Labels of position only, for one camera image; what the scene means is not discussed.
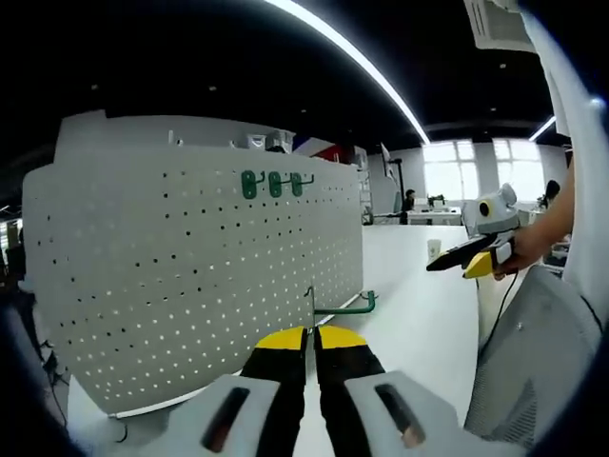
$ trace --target white pegboard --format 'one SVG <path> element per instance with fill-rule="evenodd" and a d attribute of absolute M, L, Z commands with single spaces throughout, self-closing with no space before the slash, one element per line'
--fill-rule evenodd
<path fill-rule="evenodd" d="M 246 200 L 241 172 L 266 180 Z M 272 198 L 298 171 L 303 196 Z M 280 328 L 362 289 L 357 170 L 243 149 L 159 147 L 31 172 L 28 273 L 59 356 L 107 413 L 155 405 L 243 366 Z"/>

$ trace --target desk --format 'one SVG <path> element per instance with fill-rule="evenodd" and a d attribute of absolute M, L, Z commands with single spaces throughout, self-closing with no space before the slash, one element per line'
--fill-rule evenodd
<path fill-rule="evenodd" d="M 386 370 L 403 371 L 453 405 L 462 426 L 478 355 L 476 283 L 462 279 L 458 268 L 425 271 L 431 238 L 450 247 L 467 236 L 464 227 L 363 228 L 363 285 L 379 295 L 377 308 L 370 314 L 336 317 L 331 324 L 358 331 Z M 306 406 L 294 455 L 329 457 L 334 454 L 320 412 L 312 350 L 307 357 Z M 128 438 L 114 445 L 123 436 L 122 425 L 105 417 L 77 383 L 70 387 L 68 415 L 71 436 L 95 441 L 91 447 L 109 455 L 132 455 L 167 425 L 166 409 L 128 418 Z"/>
<path fill-rule="evenodd" d="M 408 212 L 408 224 L 412 221 L 425 221 L 431 219 L 432 223 L 455 225 L 461 224 L 461 208 L 447 208 L 442 211 L 419 211 L 412 210 Z"/>

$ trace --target office chair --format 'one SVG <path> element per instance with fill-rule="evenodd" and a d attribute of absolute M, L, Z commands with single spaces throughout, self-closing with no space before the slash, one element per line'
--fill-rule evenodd
<path fill-rule="evenodd" d="M 573 395 L 600 336 L 575 290 L 531 267 L 479 354 L 465 429 L 531 448 Z"/>

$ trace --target air conditioner unit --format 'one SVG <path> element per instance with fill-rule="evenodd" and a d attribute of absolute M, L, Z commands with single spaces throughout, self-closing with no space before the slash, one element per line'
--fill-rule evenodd
<path fill-rule="evenodd" d="M 535 52 L 516 0 L 464 0 L 476 47 Z"/>

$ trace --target led light strip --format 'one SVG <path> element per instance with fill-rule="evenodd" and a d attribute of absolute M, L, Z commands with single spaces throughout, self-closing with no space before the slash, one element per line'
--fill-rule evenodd
<path fill-rule="evenodd" d="M 533 135 L 531 135 L 531 138 L 529 138 L 529 141 L 535 141 L 537 140 L 540 135 L 542 133 L 544 133 L 546 130 L 548 130 L 550 128 L 550 126 L 552 124 L 554 124 L 556 122 L 556 116 L 552 116 L 550 119 L 547 120 L 547 122 L 545 124 L 543 124 L 539 130 L 537 130 L 535 133 L 533 133 Z"/>
<path fill-rule="evenodd" d="M 415 117 L 412 109 L 408 107 L 408 105 L 404 102 L 401 96 L 393 89 L 393 86 L 389 84 L 389 81 L 381 74 L 377 68 L 372 65 L 370 62 L 358 49 L 353 46 L 346 38 L 340 35 L 337 31 L 332 29 L 326 22 L 317 17 L 312 12 L 304 9 L 300 5 L 295 4 L 291 0 L 264 0 L 265 2 L 273 5 L 280 10 L 283 10 L 297 19 L 300 19 L 308 26 L 312 27 L 323 36 L 325 36 L 328 40 L 338 46 L 341 50 L 343 50 L 349 57 L 351 57 L 355 62 L 360 65 L 371 77 L 374 79 L 381 89 L 385 91 L 389 98 L 393 100 L 393 102 L 398 106 L 398 108 L 403 112 L 403 114 L 408 118 L 412 127 L 417 131 L 422 141 L 428 145 L 429 138 L 423 131 L 421 124 Z"/>

